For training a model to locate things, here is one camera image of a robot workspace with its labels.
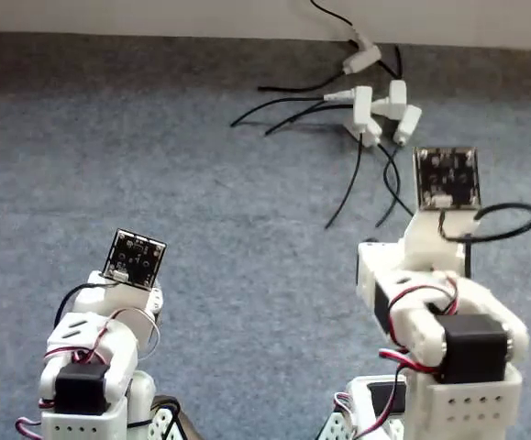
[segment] wire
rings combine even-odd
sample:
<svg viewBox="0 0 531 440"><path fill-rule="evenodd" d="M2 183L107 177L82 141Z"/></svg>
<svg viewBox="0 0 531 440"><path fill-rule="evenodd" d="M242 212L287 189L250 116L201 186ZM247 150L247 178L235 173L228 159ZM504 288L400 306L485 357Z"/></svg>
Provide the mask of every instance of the wire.
<svg viewBox="0 0 531 440"><path fill-rule="evenodd" d="M53 355L58 355L60 353L66 353L66 352L74 352L74 351L85 351L87 353L90 353L92 349L91 348L88 348L88 347L85 347L85 346L60 346L59 348L55 348L51 351L48 351L47 353L45 353L45 355L43 356L43 358L47 359ZM106 360L104 359L104 357L102 355L100 355L97 351L94 351L94 355L98 358L98 360L105 364L105 365L108 365L108 362L106 362Z"/></svg>
<svg viewBox="0 0 531 440"><path fill-rule="evenodd" d="M148 426L153 423L153 419L143 420L141 422L133 422L127 424L127 429L140 428L141 426Z"/></svg>
<svg viewBox="0 0 531 440"><path fill-rule="evenodd" d="M364 437L365 435L368 435L372 433L373 431L377 431L388 419L390 414L392 413L393 404L395 403L395 396L397 395L397 382L398 377L400 376L400 373L403 369L406 369L406 365L399 365L397 369L395 370L395 378L393 380L393 386L392 386L392 392L390 394L389 399L387 400L387 403L385 404L385 407L383 408L382 413L377 417L377 420L375 423L373 423L370 427L366 428L364 431L356 434L352 440L359 440L360 438Z"/></svg>
<svg viewBox="0 0 531 440"><path fill-rule="evenodd" d="M477 214L475 214L475 216L473 217L473 220L477 222L481 220L487 214L494 213L496 211L504 211L506 209L519 209L521 211L527 211L531 214L530 203L522 203L522 202L498 203L498 204L493 204L491 206L487 206L486 208L482 208L479 211L477 211ZM463 243L463 244L489 243L492 241L499 241L499 240L505 240L507 238L517 237L517 236L520 236L528 232L531 229L531 217L530 217L530 219L527 222L525 222L523 225L520 225L519 227L511 229L507 232L503 232L501 234L491 234L487 236L447 236L447 234L444 231L444 227L443 227L445 223L446 215L447 215L446 211L440 212L440 217L438 218L438 233L445 240L453 242L453 243Z"/></svg>
<svg viewBox="0 0 531 440"><path fill-rule="evenodd" d="M396 147L395 150L393 151L393 153L390 154L390 156L392 157L392 160L395 159L395 155L398 153L399 150L400 149ZM392 165L392 163L390 161L387 161L387 163L385 164L385 167L383 167L383 181L384 182L386 182L388 180L387 179L387 172L389 171L391 165ZM400 179L400 173L398 172L398 173L395 174L395 193L397 194L398 197L400 196L401 188L402 188L402 180ZM380 218L377 221L377 223L375 224L376 228L382 227L382 225L385 223L385 221L392 214L393 208L395 208L396 205L397 205L397 200L395 200L395 198L393 197L392 198L392 202L390 203L390 205L387 208L387 210L385 211L385 213L382 215L382 218Z"/></svg>
<svg viewBox="0 0 531 440"><path fill-rule="evenodd" d="M395 179L400 179L400 172L398 171L397 165L393 161L392 155L385 149L385 147L382 144L377 144L377 148L385 155L389 163L392 165L393 172L395 173ZM406 206L404 202L402 202L402 199L400 199L400 196L393 190L392 186L390 185L387 174L383 174L383 183L385 183L385 187L387 188L387 191L390 192L393 199L403 207L403 209L411 216L414 216L414 213L412 213L412 210Z"/></svg>
<svg viewBox="0 0 531 440"><path fill-rule="evenodd" d="M27 417L19 417L15 422L15 429L17 429L17 432L25 438L30 438L31 440L43 440L43 437L41 435L28 430L25 425L40 426L41 422L30 420Z"/></svg>
<svg viewBox="0 0 531 440"><path fill-rule="evenodd" d="M389 305L387 306L387 319L388 319L388 322L389 322L389 334L390 334L390 338L392 339L393 343L396 344L397 346L401 347L401 348L407 349L406 346L402 345L397 340L397 337L395 336L395 330L393 328L392 308L396 305L396 303L398 303L404 296L406 296L406 295L408 295L408 294L410 294L412 292L419 291L421 289L434 289L436 291L443 292L445 295L447 295L447 297L450 298L450 300L452 302L456 302L458 300L457 284L455 283L454 286L455 286L455 292L452 295L448 291L442 289L441 287L432 286L432 285L429 285L429 284L420 284L420 285L416 285L416 286L411 286L411 287L408 287L407 289L404 289L403 291L401 291L397 295L395 295L395 297L390 301Z"/></svg>
<svg viewBox="0 0 531 440"><path fill-rule="evenodd" d="M261 110L261 108L265 108L265 107L268 107L270 105L276 105L276 104L280 104L280 103L291 103L291 102L308 102L308 101L320 101L324 99L322 96L317 96L317 97L300 97L300 98L280 98L280 99L274 99L272 101L268 101L267 103L264 103L264 104L261 104L261 105L257 105L256 107L254 108L251 108L250 110L248 110L247 113L244 113L242 114L241 116L239 116L237 119L235 119L233 122L230 123L230 126L231 127L236 127L240 122L242 122L243 119L245 119L247 116L250 116L252 115L253 113Z"/></svg>
<svg viewBox="0 0 531 440"><path fill-rule="evenodd" d="M133 312L137 312L138 314L141 314L145 319L147 319L147 321L149 321L149 323L153 326L153 330L155 332L155 344L153 344L153 348L150 350L148 354L138 359L138 360L145 360L147 358L150 358L151 355L155 353L155 350L157 350L157 347L159 346L159 343L161 341L161 331L159 327L157 326L157 323L153 320L153 318L151 318L148 314L145 313L144 310L139 309L138 307L126 307L124 309L118 309L110 315L110 319L116 319L121 313L129 311L129 310Z"/></svg>
<svg viewBox="0 0 531 440"><path fill-rule="evenodd" d="M93 288L96 288L96 287L111 288L111 287L116 287L117 285L118 285L117 282L109 282L109 283L91 283L91 282L86 282L86 283L80 284L79 286L76 286L73 289L71 289L70 291L68 291L65 294L65 296L63 297L63 299L61 300L60 306L57 309L57 313L55 314L55 321L53 321L53 328L57 327L57 325L60 323L61 316L63 315L63 309L65 308L65 306L67 305L67 302L72 298L73 295L75 295L76 293L78 293L82 289L93 289Z"/></svg>
<svg viewBox="0 0 531 440"><path fill-rule="evenodd" d="M360 165L360 157L363 154L363 135L359 135L359 148L357 151L357 163L355 164L355 170L353 171L353 175L350 178L350 182L348 183L347 192L345 192L344 197L342 198L342 201L340 202L340 205L338 206L338 209L335 211L335 213L330 217L330 220L326 223L324 226L324 229L328 229L332 226L332 224L337 219L338 215L342 211L342 208L345 206L345 203L347 202L348 197L350 196L350 192L353 189L353 184L355 183L355 180L357 179L357 174L359 174L359 165Z"/></svg>
<svg viewBox="0 0 531 440"><path fill-rule="evenodd" d="M404 61L402 59L402 52L400 51L400 47L397 44L393 46L393 50L395 51L395 65L397 67L397 76L399 76L401 80L404 77Z"/></svg>
<svg viewBox="0 0 531 440"><path fill-rule="evenodd" d="M310 0L310 3L312 4L313 7L321 10L325 14L329 14L330 16L332 16L334 18L337 18L340 21L342 21L344 23L347 23L351 27L353 26L353 23L349 19L344 18L343 16L337 14L336 12L329 11L328 9L326 9L326 8L322 7L321 5L319 5L315 0Z"/></svg>
<svg viewBox="0 0 531 440"><path fill-rule="evenodd" d="M301 93L307 93L307 92L313 92L319 89L322 89L323 87L326 87L327 85L333 83L338 78L341 78L344 76L345 73L340 70L336 73L333 73L332 76L329 78L326 78L319 84L309 85L307 87L278 87L275 85L260 85L257 87L257 90L259 92L286 92L287 94L301 94Z"/></svg>
<svg viewBox="0 0 531 440"><path fill-rule="evenodd" d="M396 350L391 350L390 348L382 348L379 350L379 357L382 359L389 359L393 360L400 365L405 365L407 368L412 369L413 371L416 371L418 373L425 373L425 374L432 374L437 372L436 367L427 367L426 365L422 365L419 362L416 362L415 360L411 359L404 353L400 353Z"/></svg>
<svg viewBox="0 0 531 440"><path fill-rule="evenodd" d="M265 133L264 133L264 136L268 136L270 135L271 133L273 133L274 131L280 129L281 127L287 125L287 124L291 124L295 121L297 121L300 117L302 117L303 114L308 114L308 112L310 110L313 110L315 108L318 108L320 105L322 104L325 104L326 101L322 100L322 101L318 101L317 103L315 103L314 105L310 105L308 108L306 108L305 110L302 110L301 112L298 112L296 113L295 115L291 115L290 117L287 117L285 119L283 119L282 122L278 123L278 124L275 124L274 126L272 126L270 129L268 129Z"/></svg>

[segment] black cable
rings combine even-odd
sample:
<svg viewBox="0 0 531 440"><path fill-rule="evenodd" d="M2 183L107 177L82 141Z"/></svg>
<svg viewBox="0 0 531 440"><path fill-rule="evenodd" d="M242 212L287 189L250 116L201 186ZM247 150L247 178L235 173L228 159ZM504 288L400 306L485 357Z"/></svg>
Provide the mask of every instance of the black cable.
<svg viewBox="0 0 531 440"><path fill-rule="evenodd" d="M395 51L395 65L397 67L397 75L400 77L400 80L404 77L404 61L402 60L402 52L400 47L396 44L393 47Z"/></svg>
<svg viewBox="0 0 531 440"><path fill-rule="evenodd" d="M321 5L319 5L317 2L315 2L315 0L310 0L310 3L312 4L313 7L321 10L322 12L324 12L325 14L329 14L330 16L334 17L334 18L338 18L340 21L344 22L344 23L347 23L349 26L353 26L352 22L347 19L347 18L344 18L343 16L340 16L339 14L337 14L336 12L332 12L332 11L329 11L328 9L322 7Z"/></svg>
<svg viewBox="0 0 531 440"><path fill-rule="evenodd" d="M392 157L392 160L395 159L395 155L398 153L399 150L400 149L396 147L393 153L390 154L390 156ZM388 180L387 172L389 171L391 166L392 166L392 163L390 161L387 161L387 163L385 164L385 167L383 167L383 181L384 182ZM398 172L397 174L395 174L395 193L398 195L398 197L400 196L401 189L402 189L402 180L400 179L400 173ZM395 208L396 205L397 205L397 201L395 200L395 198L392 198L392 202L390 203L385 213L382 215L382 218L380 218L378 222L375 224L375 227L382 227L385 221L392 214L393 208Z"/></svg>
<svg viewBox="0 0 531 440"><path fill-rule="evenodd" d="M257 90L259 92L286 92L287 94L301 94L313 92L333 83L338 78L344 76L344 74L345 73L342 70L338 71L337 73L334 73L330 78L326 78L325 80L323 80L320 84L310 85L307 87L278 87L274 85L260 85L259 87L257 87Z"/></svg>
<svg viewBox="0 0 531 440"><path fill-rule="evenodd" d="M153 423L153 419L143 420L142 422L133 422L127 425L127 429L140 428Z"/></svg>
<svg viewBox="0 0 531 440"><path fill-rule="evenodd" d="M325 104L326 101L322 100L322 101L318 101L316 104L314 105L310 105L308 108L306 108L305 110L302 110L301 112L298 112L296 113L295 115L291 115L290 117L286 117L285 119L283 119L282 122L278 123L278 124L275 124L274 126L272 126L271 128L269 128L264 134L263 136L268 136L270 135L271 133L273 133L274 131L280 129L281 127L287 125L287 124L291 124L295 121L297 121L300 117L302 117L302 115L307 115L308 112L310 110L313 110L315 108L318 108L320 105L322 104Z"/></svg>
<svg viewBox="0 0 531 440"><path fill-rule="evenodd" d="M340 202L340 205L338 206L338 209L335 211L335 213L330 217L330 220L328 220L328 223L324 226L324 229L328 229L332 226L334 221L337 219L338 215L340 214L340 211L342 211L342 208L345 206L345 203L347 202L348 197L350 196L350 191L353 189L353 184L355 183L355 180L357 179L357 174L359 174L359 165L360 165L360 157L363 154L363 135L359 135L359 148L357 151L357 163L355 164L355 170L353 171L353 175L350 178L350 182L348 183L347 192L345 192L345 196L342 198L342 202Z"/></svg>
<svg viewBox="0 0 531 440"><path fill-rule="evenodd" d="M86 282L86 283L80 284L79 286L76 286L73 289L71 289L70 291L68 291L65 294L65 296L63 297L63 299L61 300L60 306L57 309L57 313L55 314L55 320L53 321L53 328L57 327L57 325L60 323L61 316L63 315L63 309L65 308L65 306L67 305L67 302L72 298L73 295L75 295L76 293L78 293L82 289L93 289L95 287L115 287L117 285L118 285L117 282L109 282L109 283L106 283L106 284L104 284L104 283L97 284L97 283Z"/></svg>
<svg viewBox="0 0 531 440"><path fill-rule="evenodd" d="M491 206L487 206L477 211L477 214L475 214L475 216L473 217L473 220L477 222L481 220L487 214L494 213L496 211L504 211L506 209L518 209L521 211L527 211L528 213L531 214L530 203L522 203L522 202L498 203L498 204L493 204ZM443 227L445 223L446 215L447 215L446 211L440 212L440 217L438 218L438 233L445 240L453 242L453 243L462 243L462 244L489 243L492 241L505 240L507 238L517 237L517 236L520 236L528 232L531 229L531 217L530 217L530 219L527 222L525 222L523 225L520 225L519 227L516 227L514 229L510 229L509 231L503 232L501 234L490 234L486 236L447 236L447 234L444 231L444 227Z"/></svg>
<svg viewBox="0 0 531 440"><path fill-rule="evenodd" d="M399 180L400 179L400 172L398 171L397 165L393 161L393 158L390 155L390 153L387 151L387 149L385 149L385 147L382 144L377 144L377 148L385 155L385 157L387 158L389 163L392 164L393 172L395 173L395 179ZM387 179L387 174L383 174L383 183L385 183L385 187L387 188L387 191L390 192L390 194L392 195L393 199L400 206L402 206L403 209L409 215L414 216L414 213L412 212L412 210L410 208L408 208L404 202L402 202L402 199L400 199L400 196L393 190L392 185L389 183L389 180Z"/></svg>
<svg viewBox="0 0 531 440"><path fill-rule="evenodd" d="M269 107L270 105L280 104L280 103L291 103L291 102L309 102L309 101L320 101L322 96L317 97L301 97L301 98L280 98L280 99L274 99L273 101L268 101L267 103L257 105L254 108L251 108L247 113L244 113L243 115L239 116L237 119L235 119L232 123L230 123L231 127L235 127L240 123L243 119L245 119L247 116L252 115L253 113L261 110L261 108Z"/></svg>
<svg viewBox="0 0 531 440"><path fill-rule="evenodd" d="M471 244L465 243L465 278L472 277L472 263L471 263Z"/></svg>

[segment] electronic component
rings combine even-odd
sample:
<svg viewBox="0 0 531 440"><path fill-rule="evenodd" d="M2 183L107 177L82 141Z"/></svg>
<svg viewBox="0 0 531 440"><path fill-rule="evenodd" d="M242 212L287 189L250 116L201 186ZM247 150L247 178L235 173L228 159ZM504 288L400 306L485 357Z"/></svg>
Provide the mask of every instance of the electronic component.
<svg viewBox="0 0 531 440"><path fill-rule="evenodd" d="M414 163L420 211L481 208L475 148L418 148Z"/></svg>
<svg viewBox="0 0 531 440"><path fill-rule="evenodd" d="M164 243L118 229L108 252L103 275L150 291L157 278L165 248Z"/></svg>
<svg viewBox="0 0 531 440"><path fill-rule="evenodd" d="M395 399L390 410L390 415L401 415L405 411L405 382L398 380L397 389L395 391ZM373 410L375 415L379 416L387 402L390 400L390 395L393 389L393 380L386 382L373 382L367 385L371 392L371 401L373 402Z"/></svg>
<svg viewBox="0 0 531 440"><path fill-rule="evenodd" d="M508 335L488 314L440 315L447 354L440 365L441 383L496 382L505 375Z"/></svg>
<svg viewBox="0 0 531 440"><path fill-rule="evenodd" d="M55 412L64 414L103 414L109 404L104 396L104 364L68 364L55 379Z"/></svg>

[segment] white plastic part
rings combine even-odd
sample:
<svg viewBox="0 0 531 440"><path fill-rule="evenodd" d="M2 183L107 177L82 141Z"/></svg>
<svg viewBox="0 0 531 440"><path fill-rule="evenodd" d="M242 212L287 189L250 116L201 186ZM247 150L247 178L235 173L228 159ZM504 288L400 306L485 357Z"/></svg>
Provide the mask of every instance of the white plastic part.
<svg viewBox="0 0 531 440"><path fill-rule="evenodd" d="M366 127L371 121L371 101L373 99L373 89L360 85L355 87L355 100L353 103L353 125L355 127Z"/></svg>
<svg viewBox="0 0 531 440"><path fill-rule="evenodd" d="M41 415L43 440L127 440L127 398L113 403L102 415Z"/></svg>
<svg viewBox="0 0 531 440"><path fill-rule="evenodd" d="M352 425L342 413L333 412L326 420L316 440L350 440Z"/></svg>
<svg viewBox="0 0 531 440"><path fill-rule="evenodd" d="M381 58L382 53L379 48L372 45L370 48L361 50L344 60L342 63L343 72L346 75L362 72Z"/></svg>
<svg viewBox="0 0 531 440"><path fill-rule="evenodd" d="M503 440L516 421L522 376L511 364L499 382L444 385L418 373L407 380L406 440Z"/></svg>
<svg viewBox="0 0 531 440"><path fill-rule="evenodd" d="M422 109L415 105L408 105L405 108L404 116L400 121L400 125L397 127L395 134L393 135L393 141L399 145L405 145L415 132L420 117L422 116Z"/></svg>
<svg viewBox="0 0 531 440"><path fill-rule="evenodd" d="M88 278L90 283L108 283L100 272L93 271ZM143 310L154 321L159 319L163 308L163 294L158 283L151 291L144 291L126 284L118 284L110 288L83 289L75 298L74 312L94 312L109 316L118 309L135 307ZM139 313L126 311L117 319L128 326L138 340L138 349L143 351L147 348L153 326Z"/></svg>
<svg viewBox="0 0 531 440"><path fill-rule="evenodd" d="M148 439L149 440L162 440L167 426L170 424L173 414L168 409L160 409L153 417L153 423L150 424L147 428L148 430ZM177 423L174 423L171 426L171 430L167 435L167 440L183 440L183 435L180 432L180 428Z"/></svg>
<svg viewBox="0 0 531 440"><path fill-rule="evenodd" d="M47 340L47 351L59 347L92 348L106 323L107 332L100 339L97 351L108 361L104 394L113 403L125 396L138 362L137 339L125 324L117 320L108 322L108 318L96 313L67 313ZM42 399L54 399L55 379L69 362L68 354L53 355L49 360L39 384Z"/></svg>
<svg viewBox="0 0 531 440"><path fill-rule="evenodd" d="M130 424L149 419L151 404L156 394L153 378L144 371L135 371L128 387L128 422ZM128 429L128 440L147 440L149 427Z"/></svg>
<svg viewBox="0 0 531 440"><path fill-rule="evenodd" d="M327 93L324 95L325 101L340 101L352 103L355 99L355 89L341 90L340 92Z"/></svg>
<svg viewBox="0 0 531 440"><path fill-rule="evenodd" d="M404 118L407 107L407 87L404 80L390 82L390 92L386 98L373 101L371 112L374 115L385 116L399 121Z"/></svg>

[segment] white connector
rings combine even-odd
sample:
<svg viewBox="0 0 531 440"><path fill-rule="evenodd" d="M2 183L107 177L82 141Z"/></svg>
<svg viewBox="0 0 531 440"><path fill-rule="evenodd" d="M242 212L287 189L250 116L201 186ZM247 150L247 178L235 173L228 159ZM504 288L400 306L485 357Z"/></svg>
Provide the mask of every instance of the white connector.
<svg viewBox="0 0 531 440"><path fill-rule="evenodd" d="M376 45L372 45L370 48L360 50L344 60L342 63L342 70L346 75L359 73L367 69L372 64L375 64L381 58L382 52Z"/></svg>
<svg viewBox="0 0 531 440"><path fill-rule="evenodd" d="M324 95L325 101L340 101L352 103L355 99L355 89L341 90L340 92L327 93Z"/></svg>
<svg viewBox="0 0 531 440"><path fill-rule="evenodd" d="M399 145L407 144L408 140L412 137L415 132L416 127L418 127L418 122L420 122L420 117L422 116L422 109L416 107L415 105L408 105L405 108L404 116L400 125L397 127L395 134L393 135L393 140Z"/></svg>
<svg viewBox="0 0 531 440"><path fill-rule="evenodd" d="M405 81L393 80L390 82L389 96L374 101L371 105L371 112L374 115L385 116L388 119L399 121L404 117L407 104Z"/></svg>

